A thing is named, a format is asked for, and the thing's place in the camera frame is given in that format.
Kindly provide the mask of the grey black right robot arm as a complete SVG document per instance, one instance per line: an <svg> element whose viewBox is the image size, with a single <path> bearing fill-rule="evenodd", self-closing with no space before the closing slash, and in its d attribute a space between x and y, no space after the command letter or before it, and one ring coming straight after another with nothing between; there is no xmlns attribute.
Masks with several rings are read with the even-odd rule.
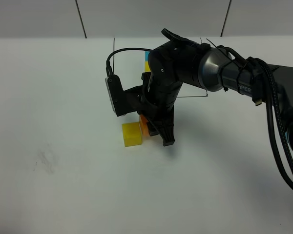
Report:
<svg viewBox="0 0 293 234"><path fill-rule="evenodd" d="M293 67L243 58L229 47L185 40L171 40L152 50L148 64L151 77L144 95L159 108L159 116L173 108L184 83L210 92L231 89L256 105L270 100L293 151Z"/></svg>

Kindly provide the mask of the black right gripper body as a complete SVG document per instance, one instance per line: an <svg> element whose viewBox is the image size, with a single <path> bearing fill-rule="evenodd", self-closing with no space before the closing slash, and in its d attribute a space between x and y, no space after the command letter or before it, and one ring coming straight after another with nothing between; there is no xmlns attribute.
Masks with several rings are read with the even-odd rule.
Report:
<svg viewBox="0 0 293 234"><path fill-rule="evenodd" d="M162 120L172 110L183 83L201 88L199 63L203 46L195 42L169 41L148 55L151 77L146 100L156 106L155 111L142 111L147 120Z"/></svg>

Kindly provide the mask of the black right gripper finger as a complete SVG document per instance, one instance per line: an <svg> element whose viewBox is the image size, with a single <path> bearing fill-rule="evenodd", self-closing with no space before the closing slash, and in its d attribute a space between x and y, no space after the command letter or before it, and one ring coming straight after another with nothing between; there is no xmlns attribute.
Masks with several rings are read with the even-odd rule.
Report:
<svg viewBox="0 0 293 234"><path fill-rule="evenodd" d="M155 127L150 123L150 122L147 122L147 128L148 128L148 134L150 136L156 136L158 135L158 131L155 129Z"/></svg>
<svg viewBox="0 0 293 234"><path fill-rule="evenodd" d="M158 135L162 138L163 146L174 144L174 107L166 110L151 104L146 112L146 119L158 131Z"/></svg>

